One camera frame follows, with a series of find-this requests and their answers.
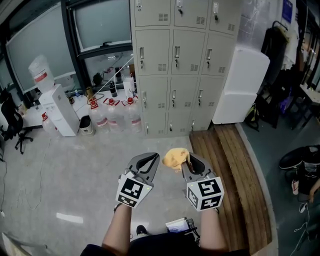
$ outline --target black shirt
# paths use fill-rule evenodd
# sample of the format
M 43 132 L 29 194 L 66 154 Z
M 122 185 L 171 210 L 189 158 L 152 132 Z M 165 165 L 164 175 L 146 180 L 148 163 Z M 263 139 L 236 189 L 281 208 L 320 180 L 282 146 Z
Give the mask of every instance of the black shirt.
M 130 243 L 128 255 L 139 256 L 177 256 L 177 255 L 202 255 L 200 247 L 194 240 L 193 235 L 178 233 L 164 233 L 150 235 L 136 239 Z M 237 250 L 224 254 L 225 256 L 249 256 L 247 250 Z M 115 256 L 106 248 L 98 245 L 88 244 L 81 256 Z

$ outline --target hanging jacket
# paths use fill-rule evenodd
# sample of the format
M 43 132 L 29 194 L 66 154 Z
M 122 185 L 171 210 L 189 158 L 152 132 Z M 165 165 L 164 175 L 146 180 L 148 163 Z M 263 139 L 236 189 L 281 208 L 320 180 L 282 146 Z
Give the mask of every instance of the hanging jacket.
M 265 32 L 261 52 L 270 59 L 269 67 L 264 76 L 264 81 L 272 85 L 282 67 L 286 52 L 287 39 L 280 28 L 274 26 Z

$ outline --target blue sign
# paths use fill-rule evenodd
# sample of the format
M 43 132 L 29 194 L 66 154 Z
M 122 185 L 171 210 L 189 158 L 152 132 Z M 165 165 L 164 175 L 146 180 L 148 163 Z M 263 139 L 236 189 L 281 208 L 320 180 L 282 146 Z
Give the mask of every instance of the blue sign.
M 289 0 L 283 0 L 282 18 L 291 23 L 293 4 Z

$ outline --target locker door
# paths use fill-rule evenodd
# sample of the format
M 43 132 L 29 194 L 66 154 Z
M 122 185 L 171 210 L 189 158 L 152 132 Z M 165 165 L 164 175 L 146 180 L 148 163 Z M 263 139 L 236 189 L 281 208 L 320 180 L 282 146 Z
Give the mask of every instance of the locker door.
M 135 26 L 169 26 L 170 0 L 134 0 Z
M 213 0 L 210 30 L 234 35 L 239 29 L 242 0 Z
M 234 53 L 235 39 L 223 35 L 209 34 L 203 60 L 203 75 L 224 76 Z
M 167 77 L 140 77 L 140 99 L 142 111 L 166 111 L 168 78 Z
M 146 136 L 158 136 L 165 134 L 166 112 L 149 111 L 143 113 L 144 131 Z
M 191 110 L 197 77 L 172 77 L 169 110 Z
M 189 131 L 207 130 L 213 116 L 210 108 L 194 109 L 190 118 Z
M 170 111 L 166 134 L 183 136 L 189 131 L 190 111 Z
M 205 33 L 174 30 L 172 74 L 199 74 Z
M 209 0 L 176 0 L 174 25 L 205 29 Z
M 201 78 L 194 109 L 215 108 L 221 95 L 223 81 L 223 78 Z
M 170 30 L 137 30 L 139 75 L 167 75 Z

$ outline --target black bag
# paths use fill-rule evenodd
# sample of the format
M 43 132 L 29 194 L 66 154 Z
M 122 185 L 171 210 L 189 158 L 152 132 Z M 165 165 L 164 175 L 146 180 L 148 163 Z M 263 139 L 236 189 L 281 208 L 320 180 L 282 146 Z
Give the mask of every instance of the black bag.
M 249 127 L 259 132 L 259 112 L 256 103 L 249 109 L 244 121 Z

